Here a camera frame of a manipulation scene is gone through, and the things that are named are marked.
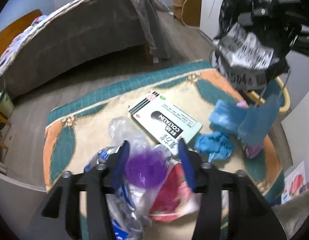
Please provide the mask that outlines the purple spray bottle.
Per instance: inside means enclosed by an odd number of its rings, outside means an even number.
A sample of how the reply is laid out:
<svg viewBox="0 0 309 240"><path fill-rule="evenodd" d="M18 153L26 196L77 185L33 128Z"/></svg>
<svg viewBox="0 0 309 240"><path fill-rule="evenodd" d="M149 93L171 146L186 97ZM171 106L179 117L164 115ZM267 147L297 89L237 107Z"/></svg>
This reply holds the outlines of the purple spray bottle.
<svg viewBox="0 0 309 240"><path fill-rule="evenodd" d="M142 189L157 187L167 176L170 159L171 152L163 145L132 148L125 177Z"/></svg>

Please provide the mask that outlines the clear blue plastic wrapper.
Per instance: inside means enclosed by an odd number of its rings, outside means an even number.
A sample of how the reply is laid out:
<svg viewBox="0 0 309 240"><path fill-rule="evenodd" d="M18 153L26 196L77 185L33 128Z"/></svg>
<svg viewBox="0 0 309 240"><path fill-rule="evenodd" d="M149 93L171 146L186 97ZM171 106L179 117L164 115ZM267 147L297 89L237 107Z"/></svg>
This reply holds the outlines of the clear blue plastic wrapper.
<svg viewBox="0 0 309 240"><path fill-rule="evenodd" d="M146 136L141 129L128 117L114 118L109 123L109 137L114 146L102 148L89 160L83 171L88 172L94 166L105 163L109 156L118 152L124 140L130 144L129 157L132 158L150 148ZM150 220L137 212L136 197L133 195L128 181L124 178L115 194L106 195L112 226L117 239L142 239L144 226Z"/></svg>

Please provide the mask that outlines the black printed plastic bag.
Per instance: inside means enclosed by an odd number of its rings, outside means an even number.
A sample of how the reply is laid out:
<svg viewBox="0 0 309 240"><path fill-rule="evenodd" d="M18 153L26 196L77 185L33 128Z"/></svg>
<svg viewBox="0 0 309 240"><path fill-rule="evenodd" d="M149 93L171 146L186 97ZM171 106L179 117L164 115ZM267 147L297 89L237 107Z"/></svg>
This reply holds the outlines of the black printed plastic bag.
<svg viewBox="0 0 309 240"><path fill-rule="evenodd" d="M223 0L221 4L212 65L238 91L265 88L289 71L279 31L261 20L243 25L253 10L269 5L269 0Z"/></svg>

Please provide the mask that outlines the purple pink pouch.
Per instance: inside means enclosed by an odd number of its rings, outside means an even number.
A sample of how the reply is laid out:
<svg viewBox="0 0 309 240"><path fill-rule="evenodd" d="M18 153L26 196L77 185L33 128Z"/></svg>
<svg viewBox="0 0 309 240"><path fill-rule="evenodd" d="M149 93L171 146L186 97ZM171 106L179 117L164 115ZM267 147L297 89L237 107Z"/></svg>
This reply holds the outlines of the purple pink pouch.
<svg viewBox="0 0 309 240"><path fill-rule="evenodd" d="M239 101L236 104L236 106L241 107L241 108L247 108L248 104L245 101ZM238 138L238 140L241 143L241 147L242 147L243 152L246 154L247 158L249 158L249 159L255 158L261 152L261 150L264 148L264 144L261 144L259 146L250 146L250 145L246 144L245 142L243 142L243 140L241 140L240 138Z"/></svg>

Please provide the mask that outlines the blue cloth sheet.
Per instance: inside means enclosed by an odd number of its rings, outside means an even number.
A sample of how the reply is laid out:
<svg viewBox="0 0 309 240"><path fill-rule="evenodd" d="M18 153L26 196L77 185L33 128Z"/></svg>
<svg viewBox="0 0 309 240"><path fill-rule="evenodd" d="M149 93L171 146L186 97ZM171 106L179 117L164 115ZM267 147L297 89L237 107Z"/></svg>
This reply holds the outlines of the blue cloth sheet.
<svg viewBox="0 0 309 240"><path fill-rule="evenodd" d="M227 134L237 135L250 146L259 146L269 133L280 109L280 99L272 94L260 107L242 108L218 100L209 116L210 123Z"/></svg>

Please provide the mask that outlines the teal yellow trash bin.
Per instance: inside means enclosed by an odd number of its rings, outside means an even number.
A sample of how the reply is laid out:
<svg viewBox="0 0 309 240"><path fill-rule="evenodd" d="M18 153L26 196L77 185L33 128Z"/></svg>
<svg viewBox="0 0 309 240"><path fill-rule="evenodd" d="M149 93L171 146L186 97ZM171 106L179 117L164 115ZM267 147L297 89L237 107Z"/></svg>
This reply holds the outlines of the teal yellow trash bin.
<svg viewBox="0 0 309 240"><path fill-rule="evenodd" d="M280 108L279 114L285 114L290 109L291 99L286 84L279 78L272 79L268 84L265 92L262 94L262 89L257 91L246 92L246 96L254 103L262 105L271 95L277 95L279 98Z"/></svg>

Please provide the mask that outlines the white green medicine box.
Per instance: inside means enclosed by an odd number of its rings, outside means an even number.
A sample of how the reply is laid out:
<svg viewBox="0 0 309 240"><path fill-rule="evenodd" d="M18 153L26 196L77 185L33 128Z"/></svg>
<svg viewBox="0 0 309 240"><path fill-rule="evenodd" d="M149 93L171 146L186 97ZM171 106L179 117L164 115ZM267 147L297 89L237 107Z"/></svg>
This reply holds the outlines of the white green medicine box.
<svg viewBox="0 0 309 240"><path fill-rule="evenodd" d="M172 155L178 154L178 141L190 142L203 125L172 104L163 94L150 91L129 106L131 117Z"/></svg>

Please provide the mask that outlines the patterned teal orange rug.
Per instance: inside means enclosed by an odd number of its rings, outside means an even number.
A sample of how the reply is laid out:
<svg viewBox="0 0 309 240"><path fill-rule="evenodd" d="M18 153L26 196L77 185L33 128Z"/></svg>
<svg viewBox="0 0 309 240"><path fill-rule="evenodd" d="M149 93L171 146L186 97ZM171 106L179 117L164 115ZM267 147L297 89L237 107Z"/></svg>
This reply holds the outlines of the patterned teal orange rug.
<svg viewBox="0 0 309 240"><path fill-rule="evenodd" d="M71 194L76 239L285 239L270 208L283 171L257 107L210 64L184 64L89 93L51 112L48 193Z"/></svg>

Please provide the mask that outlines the white air purifier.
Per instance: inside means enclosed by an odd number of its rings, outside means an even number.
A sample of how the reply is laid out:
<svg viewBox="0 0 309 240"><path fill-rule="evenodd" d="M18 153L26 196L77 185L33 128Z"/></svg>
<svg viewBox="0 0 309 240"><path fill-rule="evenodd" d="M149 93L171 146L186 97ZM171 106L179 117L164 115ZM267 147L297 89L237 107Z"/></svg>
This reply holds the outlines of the white air purifier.
<svg viewBox="0 0 309 240"><path fill-rule="evenodd" d="M222 2L223 0L202 0L199 29L210 40L219 33L219 13Z"/></svg>

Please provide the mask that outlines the wooden cabinet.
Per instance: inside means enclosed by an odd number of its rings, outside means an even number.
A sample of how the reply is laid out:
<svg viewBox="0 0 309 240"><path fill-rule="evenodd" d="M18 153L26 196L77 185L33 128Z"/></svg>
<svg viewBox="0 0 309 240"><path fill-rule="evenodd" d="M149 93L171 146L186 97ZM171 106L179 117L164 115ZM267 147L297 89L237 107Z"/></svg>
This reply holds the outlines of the wooden cabinet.
<svg viewBox="0 0 309 240"><path fill-rule="evenodd" d="M201 21L202 0L173 0L173 18L181 24L199 27Z"/></svg>

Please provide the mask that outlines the printed flower paper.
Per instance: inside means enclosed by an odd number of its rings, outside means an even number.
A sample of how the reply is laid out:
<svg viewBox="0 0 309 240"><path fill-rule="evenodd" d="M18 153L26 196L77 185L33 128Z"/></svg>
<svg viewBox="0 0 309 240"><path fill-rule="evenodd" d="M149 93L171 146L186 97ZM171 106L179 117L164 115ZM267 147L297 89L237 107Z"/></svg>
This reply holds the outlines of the printed flower paper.
<svg viewBox="0 0 309 240"><path fill-rule="evenodd" d="M302 161L295 170L285 178L285 187L281 195L281 204L289 202L299 194L309 189L309 180L306 177L305 164Z"/></svg>

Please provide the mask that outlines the green white small bin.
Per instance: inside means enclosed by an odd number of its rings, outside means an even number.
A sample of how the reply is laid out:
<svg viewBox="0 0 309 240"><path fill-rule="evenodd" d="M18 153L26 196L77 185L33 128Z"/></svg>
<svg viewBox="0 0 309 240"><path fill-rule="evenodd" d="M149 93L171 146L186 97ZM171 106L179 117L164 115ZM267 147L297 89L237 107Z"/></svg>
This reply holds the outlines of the green white small bin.
<svg viewBox="0 0 309 240"><path fill-rule="evenodd" d="M0 92L0 114L7 119L11 116L14 110L14 104L6 90Z"/></svg>

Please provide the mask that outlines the bed with grey cover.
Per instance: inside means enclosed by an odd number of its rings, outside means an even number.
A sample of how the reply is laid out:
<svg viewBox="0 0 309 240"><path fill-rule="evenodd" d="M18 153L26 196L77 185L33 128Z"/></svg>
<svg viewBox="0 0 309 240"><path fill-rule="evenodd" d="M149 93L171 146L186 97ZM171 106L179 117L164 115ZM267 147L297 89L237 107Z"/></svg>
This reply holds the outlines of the bed with grey cover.
<svg viewBox="0 0 309 240"><path fill-rule="evenodd" d="M103 55L148 45L169 59L171 46L152 0L92 0L53 20L17 55L0 77L0 91L25 94L58 75Z"/></svg>

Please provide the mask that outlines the floral quilt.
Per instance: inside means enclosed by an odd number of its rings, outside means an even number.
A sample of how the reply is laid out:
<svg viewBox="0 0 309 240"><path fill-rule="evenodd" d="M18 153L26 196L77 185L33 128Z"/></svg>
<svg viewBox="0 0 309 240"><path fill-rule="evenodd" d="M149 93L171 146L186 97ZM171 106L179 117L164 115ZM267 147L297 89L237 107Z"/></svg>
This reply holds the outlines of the floral quilt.
<svg viewBox="0 0 309 240"><path fill-rule="evenodd" d="M44 28L46 28L53 20L65 15L67 12L78 7L80 4L90 2L92 0L73 0L66 5L58 8L49 15L40 16L38 20L34 20L29 27L22 33L18 34L0 57L0 77L7 72L9 66L15 61L21 49L27 45L35 36L37 36ZM155 8L159 11L169 12L170 9L163 0L152 0Z"/></svg>

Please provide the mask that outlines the wooden headboard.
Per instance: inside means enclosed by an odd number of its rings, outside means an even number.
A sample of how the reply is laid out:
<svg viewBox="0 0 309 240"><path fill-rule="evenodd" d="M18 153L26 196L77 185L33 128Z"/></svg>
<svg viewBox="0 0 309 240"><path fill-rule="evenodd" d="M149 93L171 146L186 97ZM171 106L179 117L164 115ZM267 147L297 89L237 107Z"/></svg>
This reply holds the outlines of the wooden headboard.
<svg viewBox="0 0 309 240"><path fill-rule="evenodd" d="M18 18L0 32L0 57L12 40L29 27L33 20L39 16L42 16L41 10L33 10L21 18Z"/></svg>

